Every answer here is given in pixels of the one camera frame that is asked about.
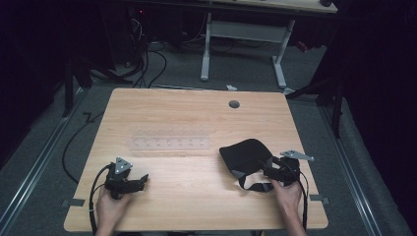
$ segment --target cable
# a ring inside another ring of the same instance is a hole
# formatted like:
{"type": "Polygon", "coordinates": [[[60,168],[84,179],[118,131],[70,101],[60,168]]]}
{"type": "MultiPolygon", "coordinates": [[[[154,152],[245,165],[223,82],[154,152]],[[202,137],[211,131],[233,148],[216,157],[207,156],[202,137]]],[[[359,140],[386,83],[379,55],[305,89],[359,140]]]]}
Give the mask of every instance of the cable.
{"type": "Polygon", "coordinates": [[[197,38],[197,37],[202,34],[203,28],[205,27],[205,22],[206,22],[207,16],[208,16],[208,14],[205,13],[205,17],[203,18],[202,26],[200,27],[200,30],[197,33],[197,35],[193,39],[190,39],[188,41],[183,41],[183,43],[194,42],[194,41],[198,41],[198,40],[201,40],[201,39],[205,38],[204,36],[202,36],[200,38],[197,38]]]}
{"type": "Polygon", "coordinates": [[[162,73],[165,71],[165,69],[166,69],[166,64],[167,64],[167,61],[166,61],[166,58],[162,55],[162,54],[160,54],[159,52],[157,52],[157,51],[154,51],[153,53],[156,53],[156,54],[158,54],[159,56],[161,56],[162,57],[162,59],[163,59],[163,61],[165,62],[165,64],[163,65],[163,68],[162,68],[162,71],[160,71],[160,73],[155,77],[155,78],[153,78],[153,80],[151,80],[150,81],[150,83],[149,83],[149,85],[148,85],[148,89],[150,89],[150,87],[152,86],[152,84],[153,84],[153,82],[154,81],[156,81],[156,79],[160,76],[160,75],[162,75],[162,73]]]}
{"type": "Polygon", "coordinates": [[[195,40],[194,42],[188,42],[188,43],[184,43],[183,45],[185,46],[185,47],[187,47],[187,48],[191,48],[191,49],[200,49],[200,48],[202,48],[202,47],[204,47],[205,46],[205,43],[203,42],[203,43],[199,43],[198,44],[198,46],[190,46],[189,44],[192,44],[192,43],[195,43],[195,42],[197,42],[197,40],[195,40]]]}
{"type": "Polygon", "coordinates": [[[79,184],[79,181],[68,171],[67,165],[65,164],[65,155],[67,153],[68,147],[70,146],[71,142],[74,140],[74,138],[79,134],[88,124],[92,123],[97,119],[99,116],[104,114],[104,111],[100,112],[98,115],[94,116],[91,120],[88,120],[86,124],[84,124],[81,128],[77,130],[77,132],[71,137],[70,141],[67,143],[67,145],[64,148],[64,152],[62,153],[61,161],[62,161],[62,168],[64,169],[64,172],[70,177],[74,183],[77,185],[79,184]]]}
{"type": "MultiPolygon", "coordinates": [[[[133,33],[136,33],[136,30],[137,30],[138,28],[140,28],[139,38],[138,38],[138,44],[139,44],[139,43],[141,42],[142,32],[143,32],[142,25],[141,25],[141,23],[140,23],[139,21],[137,21],[136,19],[131,19],[131,21],[134,21],[134,22],[137,24],[137,25],[136,25],[136,27],[133,29],[133,33]]],[[[138,54],[138,53],[140,53],[140,51],[138,50],[138,47],[137,47],[137,42],[136,42],[136,40],[135,40],[135,37],[134,37],[132,34],[130,34],[130,37],[131,37],[131,38],[132,38],[132,40],[133,40],[134,54],[135,54],[135,57],[136,57],[136,56],[137,56],[137,54],[138,54]]],[[[136,65],[136,67],[135,67],[132,71],[127,72],[127,73],[125,73],[125,74],[122,74],[122,75],[120,75],[119,77],[121,77],[121,78],[131,77],[131,76],[136,75],[139,71],[141,71],[141,70],[142,70],[142,67],[143,67],[143,65],[144,65],[144,64],[143,64],[143,59],[142,59],[142,57],[141,57],[141,56],[138,56],[138,57],[139,57],[139,59],[138,59],[138,63],[137,63],[137,65],[136,65]]],[[[107,80],[107,79],[108,79],[108,77],[98,75],[98,74],[94,73],[93,71],[89,71],[89,74],[90,74],[92,77],[95,77],[95,78],[97,78],[97,79],[101,79],[101,80],[107,80]]]]}
{"type": "Polygon", "coordinates": [[[97,232],[97,224],[95,223],[95,216],[94,216],[94,203],[92,202],[92,197],[94,196],[95,191],[97,190],[95,188],[95,184],[97,183],[98,178],[104,172],[104,170],[110,169],[110,164],[104,166],[95,176],[94,182],[91,186],[91,191],[89,192],[89,222],[91,223],[91,229],[92,229],[92,235],[95,235],[97,232]]]}
{"type": "Polygon", "coordinates": [[[142,67],[142,74],[138,77],[138,79],[135,81],[135,83],[132,85],[132,88],[134,88],[139,82],[141,82],[142,83],[142,80],[144,80],[144,82],[145,82],[145,73],[147,72],[147,70],[148,70],[148,65],[149,65],[149,53],[148,53],[148,51],[149,51],[149,44],[147,44],[147,50],[146,50],[146,57],[147,57],[147,64],[146,64],[146,66],[145,66],[145,69],[144,69],[144,67],[142,67]]]}
{"type": "Polygon", "coordinates": [[[229,52],[230,50],[232,50],[234,48],[234,46],[235,46],[235,40],[233,40],[233,39],[229,39],[229,38],[217,38],[217,40],[213,40],[212,42],[216,42],[216,41],[217,42],[219,42],[219,41],[230,41],[231,42],[231,45],[230,45],[229,48],[227,48],[225,50],[216,50],[213,47],[214,46],[218,46],[219,44],[218,45],[213,45],[213,46],[210,47],[210,50],[213,51],[213,52],[226,53],[226,52],[229,52]]]}
{"type": "Polygon", "coordinates": [[[95,194],[95,192],[101,187],[101,186],[104,186],[104,184],[100,184],[100,185],[98,185],[95,189],[94,189],[94,194],[95,194]]]}
{"type": "Polygon", "coordinates": [[[251,48],[259,48],[259,47],[268,46],[268,45],[272,44],[272,42],[263,41],[263,42],[258,43],[257,45],[250,45],[250,44],[243,43],[243,42],[240,42],[240,41],[242,41],[242,40],[235,40],[235,43],[240,45],[240,46],[251,47],[251,48]]]}
{"type": "Polygon", "coordinates": [[[308,198],[307,198],[307,196],[308,196],[308,193],[309,193],[309,182],[307,181],[307,177],[304,175],[304,173],[300,171],[300,174],[302,174],[304,176],[305,180],[306,180],[306,185],[307,185],[307,193],[306,193],[306,191],[304,189],[304,186],[303,186],[303,184],[300,181],[299,176],[297,177],[296,171],[293,170],[291,168],[291,166],[289,166],[289,164],[287,164],[285,162],[281,162],[281,163],[284,164],[285,167],[290,170],[292,176],[295,179],[297,179],[297,182],[300,185],[301,191],[303,192],[303,197],[304,197],[303,198],[303,200],[304,200],[304,205],[303,205],[303,207],[304,207],[303,208],[303,228],[304,228],[304,230],[307,230],[307,210],[308,210],[308,198]]]}

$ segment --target black cable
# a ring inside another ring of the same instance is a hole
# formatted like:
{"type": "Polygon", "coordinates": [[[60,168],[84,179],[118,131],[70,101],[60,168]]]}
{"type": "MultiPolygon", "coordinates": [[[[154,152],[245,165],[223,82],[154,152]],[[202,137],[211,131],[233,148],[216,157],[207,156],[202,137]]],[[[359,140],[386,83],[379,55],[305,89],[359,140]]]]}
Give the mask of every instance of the black cable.
{"type": "Polygon", "coordinates": [[[163,65],[163,68],[162,68],[162,70],[159,72],[159,74],[155,77],[155,78],[153,78],[153,80],[151,80],[150,81],[150,83],[149,83],[149,85],[148,85],[148,89],[150,89],[150,87],[151,87],[151,85],[153,84],[153,82],[154,81],[156,81],[156,79],[160,76],[160,75],[162,75],[162,73],[165,71],[165,69],[166,69],[166,64],[167,64],[167,61],[166,61],[166,58],[162,55],[162,54],[160,54],[159,52],[157,52],[157,51],[154,51],[153,53],[156,53],[156,54],[158,54],[159,56],[161,56],[162,57],[162,59],[163,59],[163,61],[165,62],[165,64],[163,65]]]}
{"type": "Polygon", "coordinates": [[[304,186],[300,181],[300,177],[299,176],[297,177],[297,174],[296,174],[295,170],[293,170],[287,163],[285,163],[285,162],[281,162],[281,163],[284,164],[285,167],[287,167],[290,170],[292,176],[297,180],[298,184],[300,185],[301,191],[303,192],[304,205],[303,205],[303,222],[302,223],[303,223],[304,230],[307,230],[307,210],[308,210],[308,208],[307,208],[307,206],[308,206],[307,196],[308,196],[308,191],[309,191],[309,182],[307,181],[307,178],[303,174],[303,172],[300,171],[300,174],[302,174],[304,176],[305,180],[306,180],[306,184],[307,184],[307,193],[306,193],[306,191],[304,189],[304,186]]]}
{"type": "Polygon", "coordinates": [[[146,50],[146,53],[145,54],[146,54],[146,58],[147,58],[147,63],[145,65],[145,69],[144,69],[144,67],[142,67],[142,74],[138,77],[138,79],[132,85],[132,88],[134,88],[138,84],[138,82],[141,82],[142,83],[142,80],[144,80],[144,82],[145,82],[144,77],[145,77],[145,73],[148,70],[148,65],[149,65],[149,44],[147,45],[147,50],[146,50]]]}
{"type": "Polygon", "coordinates": [[[104,184],[100,184],[100,185],[98,185],[98,186],[97,186],[97,188],[95,188],[95,189],[94,189],[94,192],[93,192],[93,193],[95,194],[95,192],[96,192],[96,191],[97,191],[97,190],[98,190],[101,186],[104,186],[104,184]]]}
{"type": "Polygon", "coordinates": [[[92,183],[91,191],[89,192],[89,222],[91,223],[92,235],[95,235],[95,233],[97,232],[97,224],[95,223],[95,216],[94,216],[94,203],[92,202],[92,197],[94,196],[94,193],[97,190],[95,188],[95,184],[97,183],[97,180],[102,174],[102,172],[104,172],[104,170],[106,169],[110,169],[110,165],[111,164],[104,166],[98,172],[97,176],[95,176],[94,182],[92,183]]]}
{"type": "Polygon", "coordinates": [[[231,43],[231,45],[230,45],[230,47],[229,48],[227,48],[227,49],[225,49],[225,50],[216,50],[216,49],[214,49],[213,47],[214,46],[218,46],[218,45],[212,45],[211,47],[210,47],[210,50],[211,51],[213,51],[213,52],[218,52],[218,53],[226,53],[226,52],[229,52],[229,51],[231,51],[233,48],[234,48],[234,46],[235,46],[235,40],[233,40],[233,39],[228,39],[228,38],[218,38],[217,39],[217,41],[230,41],[230,43],[231,43]]]}
{"type": "Polygon", "coordinates": [[[187,48],[190,48],[190,49],[200,49],[200,48],[202,48],[206,45],[204,41],[203,41],[203,43],[199,43],[199,41],[201,41],[202,39],[205,39],[205,38],[202,37],[202,38],[196,39],[192,42],[183,42],[183,46],[185,46],[187,48]],[[193,44],[193,43],[199,43],[199,44],[198,44],[198,46],[190,46],[189,45],[189,44],[193,44]]]}
{"type": "Polygon", "coordinates": [[[147,82],[145,81],[145,74],[143,74],[143,77],[141,79],[141,82],[139,83],[139,88],[142,87],[142,84],[144,84],[144,87],[147,87],[147,82]]]}
{"type": "Polygon", "coordinates": [[[235,43],[238,44],[238,45],[240,45],[240,46],[252,47],[252,48],[259,48],[259,47],[268,46],[268,45],[271,45],[272,44],[272,42],[263,41],[263,42],[261,42],[261,43],[259,43],[257,45],[250,45],[250,44],[247,44],[247,43],[240,42],[238,40],[235,40],[235,43]]]}
{"type": "Polygon", "coordinates": [[[127,81],[124,78],[114,74],[113,72],[107,70],[107,68],[101,66],[100,64],[94,63],[92,61],[90,61],[87,57],[84,57],[82,55],[78,55],[78,54],[74,54],[73,55],[74,59],[79,61],[79,63],[84,64],[84,66],[86,66],[89,70],[97,70],[99,73],[103,74],[104,76],[106,76],[109,80],[115,81],[117,83],[121,83],[121,84],[130,84],[131,81],[127,81]]]}
{"type": "Polygon", "coordinates": [[[65,164],[65,155],[67,153],[68,147],[70,146],[71,142],[74,140],[74,138],[79,134],[88,124],[92,123],[97,119],[99,116],[101,116],[104,113],[104,111],[100,112],[98,115],[94,116],[91,120],[88,120],[86,124],[84,124],[81,128],[77,130],[77,132],[71,137],[70,141],[65,146],[64,152],[62,153],[61,161],[62,161],[62,168],[64,169],[64,172],[70,177],[72,181],[74,181],[76,184],[79,184],[79,181],[68,171],[67,165],[65,164]]]}
{"type": "Polygon", "coordinates": [[[182,42],[182,44],[183,44],[184,46],[189,47],[189,48],[193,48],[193,47],[188,46],[188,45],[187,45],[187,43],[192,43],[192,42],[200,41],[200,40],[202,40],[202,39],[206,39],[206,37],[205,37],[205,36],[201,36],[200,38],[198,38],[198,37],[202,34],[203,29],[205,28],[207,17],[208,17],[208,14],[207,14],[207,13],[205,13],[205,16],[203,17],[202,26],[200,27],[199,32],[198,32],[198,33],[197,33],[197,35],[196,35],[195,37],[193,37],[192,39],[190,39],[190,40],[188,40],[188,41],[183,41],[183,42],[182,42]]]}
{"type": "MultiPolygon", "coordinates": [[[[132,71],[127,72],[127,73],[125,73],[123,75],[120,75],[119,77],[120,78],[127,78],[127,77],[134,76],[134,75],[138,74],[138,72],[140,72],[142,70],[142,67],[143,67],[142,60],[140,59],[139,62],[138,62],[138,64],[135,66],[135,68],[132,71]]],[[[96,78],[96,79],[100,79],[100,80],[108,80],[109,79],[108,77],[101,76],[99,74],[96,74],[93,71],[89,71],[89,74],[92,77],[96,78]]]]}

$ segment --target table top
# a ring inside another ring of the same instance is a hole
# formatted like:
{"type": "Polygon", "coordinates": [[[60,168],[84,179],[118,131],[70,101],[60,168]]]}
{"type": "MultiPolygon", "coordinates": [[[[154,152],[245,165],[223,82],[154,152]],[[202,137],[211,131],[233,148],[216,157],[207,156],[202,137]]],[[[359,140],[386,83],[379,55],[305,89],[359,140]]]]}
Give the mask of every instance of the table top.
{"type": "Polygon", "coordinates": [[[211,0],[218,3],[231,3],[251,5],[257,7],[279,8],[296,11],[336,13],[337,8],[334,4],[329,7],[323,6],[319,0],[211,0]]]}
{"type": "MultiPolygon", "coordinates": [[[[117,156],[133,163],[130,180],[149,174],[145,190],[135,194],[118,230],[283,228],[273,191],[242,190],[219,153],[219,148],[246,139],[260,140],[277,156],[289,149],[304,152],[282,93],[117,88],[74,196],[86,201],[70,207],[65,229],[90,231],[91,184],[117,156]],[[231,100],[240,106],[231,108],[231,100]]],[[[308,162],[300,160],[300,168],[309,181],[310,195],[317,195],[308,162]]],[[[262,174],[254,174],[247,183],[261,179],[262,174]]],[[[308,228],[327,225],[322,203],[309,200],[308,228]]]]}

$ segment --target hand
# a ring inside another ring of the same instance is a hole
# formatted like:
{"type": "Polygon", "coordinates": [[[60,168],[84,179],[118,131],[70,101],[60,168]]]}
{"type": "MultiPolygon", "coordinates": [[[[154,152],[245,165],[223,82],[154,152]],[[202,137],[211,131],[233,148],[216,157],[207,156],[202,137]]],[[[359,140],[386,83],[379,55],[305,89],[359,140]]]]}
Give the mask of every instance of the hand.
{"type": "Polygon", "coordinates": [[[110,196],[110,191],[104,187],[100,188],[100,195],[97,200],[98,225],[96,236],[113,234],[132,197],[132,194],[127,194],[121,200],[114,200],[110,196]]]}
{"type": "Polygon", "coordinates": [[[271,179],[275,191],[276,202],[290,236],[307,235],[298,216],[302,190],[298,182],[282,187],[276,180],[271,179]]]}

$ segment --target forearm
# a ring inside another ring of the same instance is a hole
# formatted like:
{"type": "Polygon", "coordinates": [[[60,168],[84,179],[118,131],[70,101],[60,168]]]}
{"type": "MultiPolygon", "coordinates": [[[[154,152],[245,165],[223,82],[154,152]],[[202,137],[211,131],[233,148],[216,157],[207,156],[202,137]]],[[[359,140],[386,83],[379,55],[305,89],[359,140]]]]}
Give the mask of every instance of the forearm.
{"type": "Polygon", "coordinates": [[[305,236],[306,231],[303,228],[300,217],[297,213],[284,213],[282,215],[289,236],[305,236]]]}

